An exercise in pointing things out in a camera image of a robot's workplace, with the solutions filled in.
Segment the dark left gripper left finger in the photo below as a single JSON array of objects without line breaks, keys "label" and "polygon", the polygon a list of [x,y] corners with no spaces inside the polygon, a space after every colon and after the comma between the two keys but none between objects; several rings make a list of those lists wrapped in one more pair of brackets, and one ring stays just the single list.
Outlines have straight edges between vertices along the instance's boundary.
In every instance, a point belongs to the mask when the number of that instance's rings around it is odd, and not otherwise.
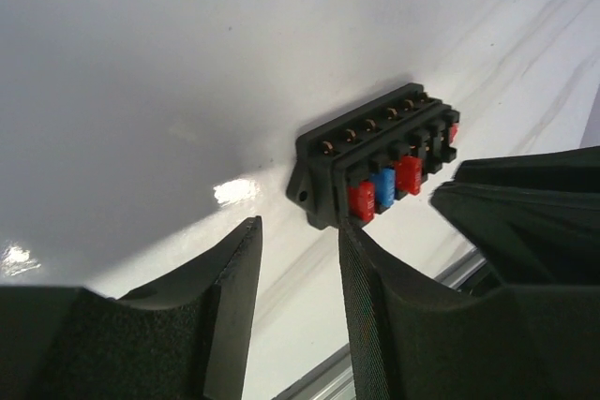
[{"label": "dark left gripper left finger", "polygon": [[85,288],[2,287],[2,397],[240,398],[262,250],[256,216],[118,299]]}]

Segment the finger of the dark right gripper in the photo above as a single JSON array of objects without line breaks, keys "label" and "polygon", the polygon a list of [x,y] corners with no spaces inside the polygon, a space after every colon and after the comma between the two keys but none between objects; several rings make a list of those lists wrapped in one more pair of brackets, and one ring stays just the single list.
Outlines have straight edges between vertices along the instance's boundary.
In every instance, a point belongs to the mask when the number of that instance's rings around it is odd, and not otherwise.
[{"label": "finger of the dark right gripper", "polygon": [[430,203],[504,283],[599,283],[597,147],[467,160]]}]

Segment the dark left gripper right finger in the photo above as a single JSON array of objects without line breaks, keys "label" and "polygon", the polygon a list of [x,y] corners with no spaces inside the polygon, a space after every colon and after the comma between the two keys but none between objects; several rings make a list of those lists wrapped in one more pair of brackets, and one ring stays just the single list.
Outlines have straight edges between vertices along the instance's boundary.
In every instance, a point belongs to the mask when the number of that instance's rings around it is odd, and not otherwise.
[{"label": "dark left gripper right finger", "polygon": [[481,297],[339,229],[360,399],[595,399],[599,290],[503,285]]}]

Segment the black fuse box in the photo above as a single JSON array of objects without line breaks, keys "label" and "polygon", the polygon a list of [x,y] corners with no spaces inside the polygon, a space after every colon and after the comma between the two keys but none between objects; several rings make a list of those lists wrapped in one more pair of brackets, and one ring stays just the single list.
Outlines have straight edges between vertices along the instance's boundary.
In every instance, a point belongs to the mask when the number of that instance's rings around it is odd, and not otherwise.
[{"label": "black fuse box", "polygon": [[[343,220],[365,226],[350,214],[348,188],[384,168],[395,170],[403,156],[422,160],[423,185],[457,156],[447,141],[453,123],[460,123],[457,110],[408,83],[298,137],[286,196],[315,229],[337,228]],[[374,218],[409,195],[396,189],[389,208],[375,200]]]}]

